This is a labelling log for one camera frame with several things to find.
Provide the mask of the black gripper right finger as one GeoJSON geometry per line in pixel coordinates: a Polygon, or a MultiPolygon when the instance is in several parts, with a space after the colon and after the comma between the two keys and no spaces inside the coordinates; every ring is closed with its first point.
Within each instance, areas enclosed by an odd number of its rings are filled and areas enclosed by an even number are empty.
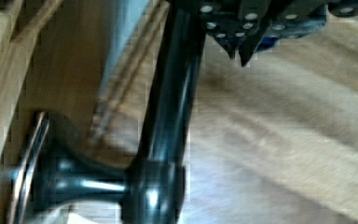
{"type": "Polygon", "coordinates": [[[250,30],[239,47],[241,65],[281,38],[316,33],[325,26],[327,13],[339,18],[358,16],[358,0],[241,0],[242,28],[250,30]]]}

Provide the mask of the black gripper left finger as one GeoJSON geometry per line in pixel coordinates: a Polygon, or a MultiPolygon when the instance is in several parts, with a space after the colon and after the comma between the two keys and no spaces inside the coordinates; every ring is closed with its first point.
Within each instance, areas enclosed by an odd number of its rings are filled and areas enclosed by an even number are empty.
{"type": "Polygon", "coordinates": [[[267,30],[269,0],[200,0],[198,16],[206,33],[230,59],[250,60],[267,30]]]}

